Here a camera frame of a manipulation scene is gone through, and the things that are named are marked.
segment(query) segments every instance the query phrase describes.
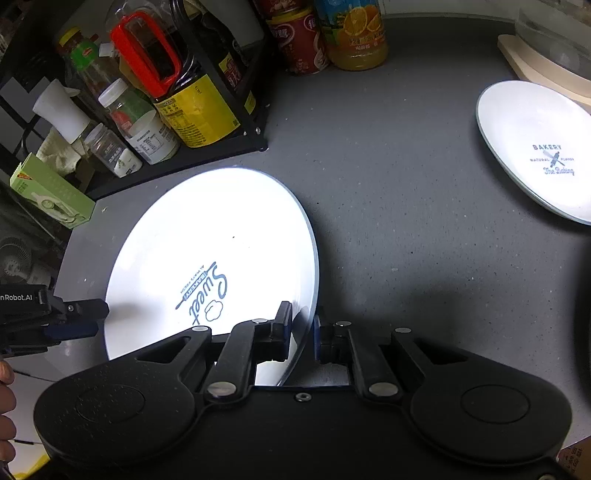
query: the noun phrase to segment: cardboard box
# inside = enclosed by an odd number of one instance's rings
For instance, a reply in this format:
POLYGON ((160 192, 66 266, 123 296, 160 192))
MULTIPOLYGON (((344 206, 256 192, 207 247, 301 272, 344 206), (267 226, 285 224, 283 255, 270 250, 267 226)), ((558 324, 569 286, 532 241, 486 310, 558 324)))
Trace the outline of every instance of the cardboard box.
POLYGON ((562 468, 579 480, 591 480, 591 437, 563 448, 557 460, 562 468))
POLYGON ((76 190, 35 155, 19 163, 10 178, 11 188, 68 228, 88 220, 95 203, 76 190))

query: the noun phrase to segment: ceramic plate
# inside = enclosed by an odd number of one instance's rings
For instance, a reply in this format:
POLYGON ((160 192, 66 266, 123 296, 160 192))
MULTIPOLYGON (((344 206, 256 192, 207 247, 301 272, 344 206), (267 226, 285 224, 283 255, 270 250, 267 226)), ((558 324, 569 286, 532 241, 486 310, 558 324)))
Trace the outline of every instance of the ceramic plate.
POLYGON ((488 87, 478 127, 511 178, 548 210, 591 225, 591 116, 565 96, 530 82, 488 87))
POLYGON ((256 384, 282 383, 309 331, 318 296, 310 222, 278 180, 246 168, 192 177, 135 225, 113 268, 105 322, 110 359, 207 325, 214 335, 245 320, 273 319, 293 304, 288 361, 258 366, 256 384))

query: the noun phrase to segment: orange juice bottle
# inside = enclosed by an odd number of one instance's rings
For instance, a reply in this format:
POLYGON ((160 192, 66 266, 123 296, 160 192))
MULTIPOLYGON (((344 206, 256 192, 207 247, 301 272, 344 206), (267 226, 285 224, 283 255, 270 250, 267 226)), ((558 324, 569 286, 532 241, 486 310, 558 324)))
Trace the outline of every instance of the orange juice bottle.
POLYGON ((378 0, 316 0, 329 58, 343 70, 367 70, 388 57, 378 0))

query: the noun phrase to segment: green box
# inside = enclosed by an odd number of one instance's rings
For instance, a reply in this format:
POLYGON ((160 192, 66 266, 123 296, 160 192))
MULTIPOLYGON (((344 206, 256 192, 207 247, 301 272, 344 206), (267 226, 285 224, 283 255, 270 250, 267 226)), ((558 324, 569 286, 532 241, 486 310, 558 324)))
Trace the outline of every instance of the green box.
POLYGON ((11 188, 68 228, 90 220, 95 203, 32 153, 10 178, 11 188))

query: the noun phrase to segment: bottle cap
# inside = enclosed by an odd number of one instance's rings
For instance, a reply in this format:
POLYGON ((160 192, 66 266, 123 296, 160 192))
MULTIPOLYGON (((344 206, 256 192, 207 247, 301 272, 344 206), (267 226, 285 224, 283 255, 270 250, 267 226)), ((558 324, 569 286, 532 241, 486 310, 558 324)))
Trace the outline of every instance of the bottle cap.
POLYGON ((88 115, 72 102, 57 79, 39 96, 33 106, 33 112, 56 127, 70 145, 82 135, 90 123, 88 115))
POLYGON ((101 130, 103 130, 104 125, 103 124, 98 124, 96 127, 94 127, 90 133, 86 136, 86 138, 84 139, 84 143, 86 145, 90 145, 91 143, 93 143, 96 138, 99 136, 101 130))
POLYGON ((80 29, 78 27, 72 27, 71 29, 69 29, 66 33, 64 33, 61 38, 60 38, 60 47, 63 47, 66 43, 68 43, 68 41, 74 36, 76 35, 78 32, 80 31, 80 29))
POLYGON ((124 79, 117 79, 99 95, 99 103, 107 108, 129 88, 124 79))

